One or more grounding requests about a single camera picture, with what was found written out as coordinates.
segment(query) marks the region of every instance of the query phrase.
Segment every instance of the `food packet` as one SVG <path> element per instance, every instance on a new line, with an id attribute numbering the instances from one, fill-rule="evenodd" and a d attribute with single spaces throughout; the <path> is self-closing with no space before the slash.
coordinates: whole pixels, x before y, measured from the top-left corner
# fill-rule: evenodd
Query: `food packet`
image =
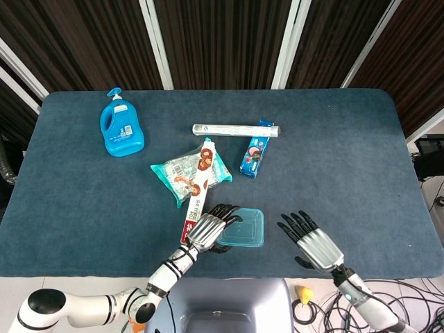
<path id="1" fill-rule="evenodd" d="M 191 191 L 194 189 L 193 180 L 196 177 L 201 149 L 202 145 L 197 149 L 190 151 L 181 157 L 169 160 L 164 164 L 151 165 L 151 170 L 153 170 L 165 186 L 173 192 L 178 208 L 180 208 L 183 202 L 191 196 Z M 221 156 L 216 152 L 212 172 L 208 179 L 208 187 L 211 188 L 224 180 L 232 182 L 233 177 L 224 165 Z"/>

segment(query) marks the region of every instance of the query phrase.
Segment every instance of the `blue detergent bottle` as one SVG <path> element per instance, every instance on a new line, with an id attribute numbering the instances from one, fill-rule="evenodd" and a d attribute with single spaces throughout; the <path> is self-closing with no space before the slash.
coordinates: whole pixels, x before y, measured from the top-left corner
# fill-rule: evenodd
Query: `blue detergent bottle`
<path id="1" fill-rule="evenodd" d="M 106 150 L 116 157 L 136 153 L 145 146 L 136 109 L 119 96 L 121 91 L 122 89 L 116 87 L 107 93 L 106 96 L 113 96 L 112 102 L 103 109 L 100 116 Z"/>

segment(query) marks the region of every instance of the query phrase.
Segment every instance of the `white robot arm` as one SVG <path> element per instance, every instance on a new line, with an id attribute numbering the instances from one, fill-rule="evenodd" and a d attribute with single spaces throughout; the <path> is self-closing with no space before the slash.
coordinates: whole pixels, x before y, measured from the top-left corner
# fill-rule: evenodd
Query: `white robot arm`
<path id="1" fill-rule="evenodd" d="M 153 317 L 160 301 L 173 285 L 196 262 L 198 254 L 208 250 L 222 253 L 229 247 L 218 248 L 217 237 L 231 223 L 240 219 L 232 216 L 239 207 L 217 205 L 201 216 L 181 245 L 148 279 L 146 290 L 129 288 L 121 293 L 102 296 L 74 296 L 54 289 L 40 289 L 32 293 L 20 307 L 8 333 L 49 333 L 62 317 L 73 327 L 107 325 L 120 314 L 137 323 Z"/>
<path id="2" fill-rule="evenodd" d="M 299 214 L 303 219 L 294 213 L 291 213 L 292 218 L 282 214 L 290 228 L 281 222 L 277 223 L 309 259 L 306 262 L 301 257 L 296 257 L 297 263 L 305 268 L 332 274 L 334 285 L 373 329 L 418 333 L 398 318 L 383 300 L 374 296 L 352 269 L 344 266 L 344 254 L 310 216 L 301 210 Z"/>

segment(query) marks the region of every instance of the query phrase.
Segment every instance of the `plastic food container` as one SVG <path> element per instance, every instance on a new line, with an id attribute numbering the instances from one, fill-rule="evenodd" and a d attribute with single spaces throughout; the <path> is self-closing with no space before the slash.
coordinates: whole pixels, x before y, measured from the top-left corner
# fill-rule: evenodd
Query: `plastic food container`
<path id="1" fill-rule="evenodd" d="M 241 208 L 233 213 L 243 221 L 236 221 L 217 239 L 221 245 L 257 248 L 264 245 L 264 214 L 260 210 Z"/>

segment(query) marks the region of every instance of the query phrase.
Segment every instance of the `blue table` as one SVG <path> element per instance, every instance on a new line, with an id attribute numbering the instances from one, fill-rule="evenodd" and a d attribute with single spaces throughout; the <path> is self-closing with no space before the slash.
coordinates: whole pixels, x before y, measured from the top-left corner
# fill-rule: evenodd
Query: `blue table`
<path id="1" fill-rule="evenodd" d="M 281 126 L 257 179 L 240 175 L 245 137 L 213 137 L 233 174 L 207 195 L 256 207 L 262 248 L 201 255 L 187 276 L 318 277 L 276 226 L 309 213 L 363 278 L 432 277 L 443 249 L 427 212 L 390 96 L 376 89 L 132 91 L 143 151 L 108 155 L 99 129 L 105 92 L 46 98 L 0 225 L 0 275 L 149 276 L 179 245 L 187 204 L 176 208 L 150 170 L 196 148 L 193 123 Z"/>

